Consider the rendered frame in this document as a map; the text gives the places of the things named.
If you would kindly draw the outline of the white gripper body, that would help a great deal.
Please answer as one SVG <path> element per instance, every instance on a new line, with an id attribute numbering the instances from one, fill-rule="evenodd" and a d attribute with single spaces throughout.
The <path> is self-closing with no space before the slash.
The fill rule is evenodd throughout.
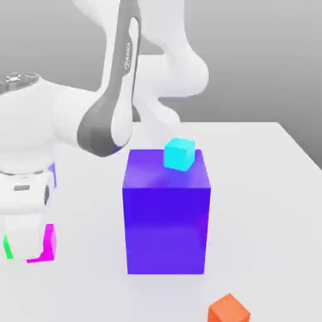
<path id="1" fill-rule="evenodd" d="M 7 215 L 4 227 L 15 260 L 26 261 L 42 253 L 44 225 L 41 213 Z"/>

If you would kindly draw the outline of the small magenta cube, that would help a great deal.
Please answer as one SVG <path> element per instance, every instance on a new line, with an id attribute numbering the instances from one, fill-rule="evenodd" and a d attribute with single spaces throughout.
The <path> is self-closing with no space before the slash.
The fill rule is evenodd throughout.
<path id="1" fill-rule="evenodd" d="M 27 259 L 28 264 L 38 262 L 49 262 L 55 259 L 57 249 L 57 237 L 54 224 L 47 224 L 43 237 L 43 251 L 37 258 Z"/>

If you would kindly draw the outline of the small green cube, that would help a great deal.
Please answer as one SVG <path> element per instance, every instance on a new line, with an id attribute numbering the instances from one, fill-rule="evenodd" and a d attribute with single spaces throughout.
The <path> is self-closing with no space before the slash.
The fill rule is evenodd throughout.
<path id="1" fill-rule="evenodd" d="M 3 247 L 4 247 L 5 254 L 6 254 L 6 258 L 7 259 L 14 259 L 13 253 L 11 251 L 11 247 L 9 245 L 9 241 L 8 241 L 8 236 L 7 235 L 5 235 L 4 238 L 3 238 Z"/>

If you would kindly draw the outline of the small cyan cube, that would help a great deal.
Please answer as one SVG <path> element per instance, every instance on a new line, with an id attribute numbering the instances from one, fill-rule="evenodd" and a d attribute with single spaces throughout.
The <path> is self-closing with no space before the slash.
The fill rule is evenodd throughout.
<path id="1" fill-rule="evenodd" d="M 196 143 L 185 138 L 172 138 L 164 148 L 164 167 L 187 171 L 195 161 Z"/>

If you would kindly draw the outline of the small orange cube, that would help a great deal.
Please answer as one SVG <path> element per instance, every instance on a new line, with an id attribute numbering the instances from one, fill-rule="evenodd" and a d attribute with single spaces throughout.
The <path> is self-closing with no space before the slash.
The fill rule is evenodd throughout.
<path id="1" fill-rule="evenodd" d="M 227 294 L 209 306 L 207 322 L 250 322 L 250 312 Z"/>

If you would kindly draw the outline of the large purple box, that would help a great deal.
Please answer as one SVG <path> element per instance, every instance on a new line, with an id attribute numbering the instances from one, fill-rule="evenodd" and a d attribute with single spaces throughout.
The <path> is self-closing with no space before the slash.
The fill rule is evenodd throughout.
<path id="1" fill-rule="evenodd" d="M 162 150 L 131 150 L 123 181 L 129 274 L 204 273 L 211 185 L 203 153 L 186 172 Z"/>

